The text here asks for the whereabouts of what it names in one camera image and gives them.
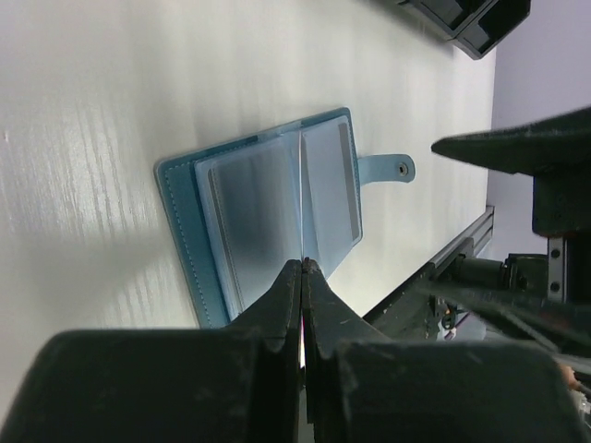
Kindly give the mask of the grey card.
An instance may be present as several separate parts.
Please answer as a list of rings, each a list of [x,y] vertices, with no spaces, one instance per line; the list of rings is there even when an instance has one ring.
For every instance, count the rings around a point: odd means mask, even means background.
[[[348,121],[312,126],[303,143],[318,258],[337,262],[361,236]]]

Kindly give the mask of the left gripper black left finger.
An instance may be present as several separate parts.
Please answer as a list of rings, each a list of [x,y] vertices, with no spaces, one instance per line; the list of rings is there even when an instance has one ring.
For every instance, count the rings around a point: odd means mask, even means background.
[[[302,264],[219,329],[86,329],[39,351],[5,442],[294,442]]]

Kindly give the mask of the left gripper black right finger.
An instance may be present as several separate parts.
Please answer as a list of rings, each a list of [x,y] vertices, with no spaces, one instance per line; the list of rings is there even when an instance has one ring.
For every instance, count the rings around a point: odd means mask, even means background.
[[[318,442],[586,442],[557,362],[514,343],[394,341],[302,266],[308,420]]]

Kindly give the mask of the blue leather card holder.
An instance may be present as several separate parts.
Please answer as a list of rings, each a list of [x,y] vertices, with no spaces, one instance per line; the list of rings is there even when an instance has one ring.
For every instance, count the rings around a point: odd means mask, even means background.
[[[163,208],[198,323],[228,325],[272,285],[283,265],[309,257],[330,276],[343,262],[318,258],[303,132],[338,118],[350,127],[362,240],[361,189],[409,183],[416,166],[406,154],[360,156],[345,108],[157,162]]]

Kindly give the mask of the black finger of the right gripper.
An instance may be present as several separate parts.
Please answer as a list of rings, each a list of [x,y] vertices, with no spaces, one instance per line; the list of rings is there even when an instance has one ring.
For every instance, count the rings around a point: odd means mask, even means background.
[[[590,163],[590,109],[528,123],[442,138],[442,157],[507,174],[542,174]]]

